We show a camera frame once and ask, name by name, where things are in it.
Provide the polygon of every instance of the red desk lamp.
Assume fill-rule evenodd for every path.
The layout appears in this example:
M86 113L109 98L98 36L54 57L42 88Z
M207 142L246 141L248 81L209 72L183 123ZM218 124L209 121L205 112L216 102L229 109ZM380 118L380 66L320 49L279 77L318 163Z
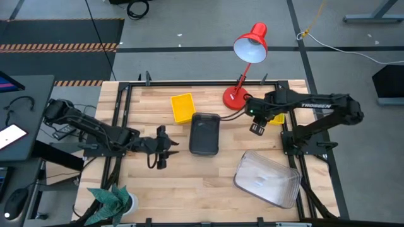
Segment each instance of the red desk lamp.
M266 25L262 22L256 23L250 33L240 36L233 44L234 52L243 61L248 62L247 68L242 75L239 84L227 88L223 94L223 102L226 107L232 110L241 110L246 104L244 95L247 90L242 88L246 74L251 63L259 63L266 58L268 47L265 42Z

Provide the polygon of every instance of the computer mouse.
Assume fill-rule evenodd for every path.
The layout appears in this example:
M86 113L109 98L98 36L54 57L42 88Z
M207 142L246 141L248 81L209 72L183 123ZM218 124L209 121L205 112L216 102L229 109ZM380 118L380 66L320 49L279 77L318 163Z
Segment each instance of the computer mouse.
M22 212L27 198L28 189L15 190L6 201L6 205L4 207L4 217L8 220L17 218Z

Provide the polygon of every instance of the lamp base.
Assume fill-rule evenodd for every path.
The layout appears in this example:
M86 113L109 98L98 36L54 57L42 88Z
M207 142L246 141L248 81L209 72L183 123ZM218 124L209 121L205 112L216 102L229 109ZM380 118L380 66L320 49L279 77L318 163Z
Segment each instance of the lamp base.
M247 90L244 88L240 88L237 92L237 95L233 95L236 87L232 86L225 90L223 94L223 103L226 105L227 108L232 110L241 110L243 106L246 104L244 100L244 95L247 94Z

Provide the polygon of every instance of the black tray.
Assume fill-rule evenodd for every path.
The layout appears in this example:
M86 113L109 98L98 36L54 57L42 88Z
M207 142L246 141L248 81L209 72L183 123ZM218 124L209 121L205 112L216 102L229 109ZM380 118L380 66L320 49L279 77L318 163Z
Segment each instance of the black tray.
M213 156L219 152L220 116L214 113L194 113L191 123L189 150L192 154Z

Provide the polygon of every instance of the gray floor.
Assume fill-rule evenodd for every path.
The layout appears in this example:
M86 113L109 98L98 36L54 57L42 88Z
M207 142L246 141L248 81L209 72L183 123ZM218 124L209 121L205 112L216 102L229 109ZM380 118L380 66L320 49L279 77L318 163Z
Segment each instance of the gray floor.
M0 19L7 19L17 0L0 1ZM126 18L118 6L88 0L95 18ZM311 33L334 46L404 45L404 23L395 25L346 25L345 14L370 13L382 0L329 0ZM301 29L315 17L321 0L293 0ZM404 0L391 13L404 13ZM25 0L17 18L89 18L83 0ZM295 47L294 29L285 0L153 0L142 20L126 20L120 48L231 46L236 37L257 22L268 25L269 46ZM309 37L308 47L318 46ZM380 61L404 60L404 52L366 52ZM365 58L336 52L309 52L312 73L319 93L350 93L365 113L353 127L330 130L343 192L351 219L404 223L404 129L403 107L380 107L371 76L383 66ZM246 64L233 52L119 53L114 72L119 80L137 79L148 70L157 79L232 79ZM261 64L253 65L248 78L305 79L299 52L269 52ZM99 88L55 88L54 98L96 105ZM41 132L39 139L51 142ZM53 196L66 199L52 207ZM40 211L49 212L48 222L32 221L27 226L66 223L76 192L49 193Z

